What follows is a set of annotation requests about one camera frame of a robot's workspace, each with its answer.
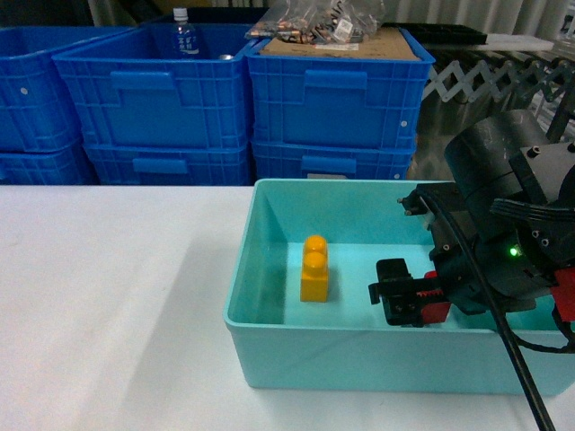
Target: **screw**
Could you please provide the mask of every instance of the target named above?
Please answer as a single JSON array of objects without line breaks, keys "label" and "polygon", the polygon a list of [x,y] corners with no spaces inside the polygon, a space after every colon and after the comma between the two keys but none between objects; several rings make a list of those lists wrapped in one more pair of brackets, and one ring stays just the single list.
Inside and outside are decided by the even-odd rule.
[{"label": "screw", "polygon": [[537,145],[532,146],[531,148],[529,148],[527,150],[527,155],[532,159],[535,159],[540,153],[541,153],[541,148],[539,148]]}]

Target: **green led light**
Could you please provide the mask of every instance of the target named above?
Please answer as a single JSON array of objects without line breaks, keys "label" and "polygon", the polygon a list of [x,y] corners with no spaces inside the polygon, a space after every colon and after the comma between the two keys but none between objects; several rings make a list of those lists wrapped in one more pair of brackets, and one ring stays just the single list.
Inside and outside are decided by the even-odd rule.
[{"label": "green led light", "polygon": [[515,244],[513,247],[509,249],[509,254],[511,257],[516,258],[517,256],[523,256],[523,252],[519,248],[518,244]]}]

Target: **water bottle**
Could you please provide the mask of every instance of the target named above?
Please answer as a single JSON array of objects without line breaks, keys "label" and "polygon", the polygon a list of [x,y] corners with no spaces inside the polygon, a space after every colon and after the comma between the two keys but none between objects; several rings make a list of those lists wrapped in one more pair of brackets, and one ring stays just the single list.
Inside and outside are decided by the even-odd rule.
[{"label": "water bottle", "polygon": [[178,58],[193,59],[199,57],[198,38],[196,29],[188,23],[188,9],[185,7],[173,8],[175,20],[173,31],[173,48]]}]

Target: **yellow lego brick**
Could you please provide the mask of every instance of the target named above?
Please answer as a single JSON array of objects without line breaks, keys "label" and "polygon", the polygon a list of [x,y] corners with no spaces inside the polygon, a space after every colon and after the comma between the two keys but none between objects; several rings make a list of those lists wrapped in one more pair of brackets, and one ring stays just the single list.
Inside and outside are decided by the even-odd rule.
[{"label": "yellow lego brick", "polygon": [[325,303],[328,282],[327,241],[319,235],[310,236],[304,244],[300,300]]}]

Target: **plastic bag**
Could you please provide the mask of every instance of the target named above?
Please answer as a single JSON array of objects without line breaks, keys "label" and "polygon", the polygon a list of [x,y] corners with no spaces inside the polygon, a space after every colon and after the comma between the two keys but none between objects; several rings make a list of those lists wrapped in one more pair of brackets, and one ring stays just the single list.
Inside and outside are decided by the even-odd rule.
[{"label": "plastic bag", "polygon": [[277,0],[246,37],[292,43],[357,43],[376,33],[382,0]]}]

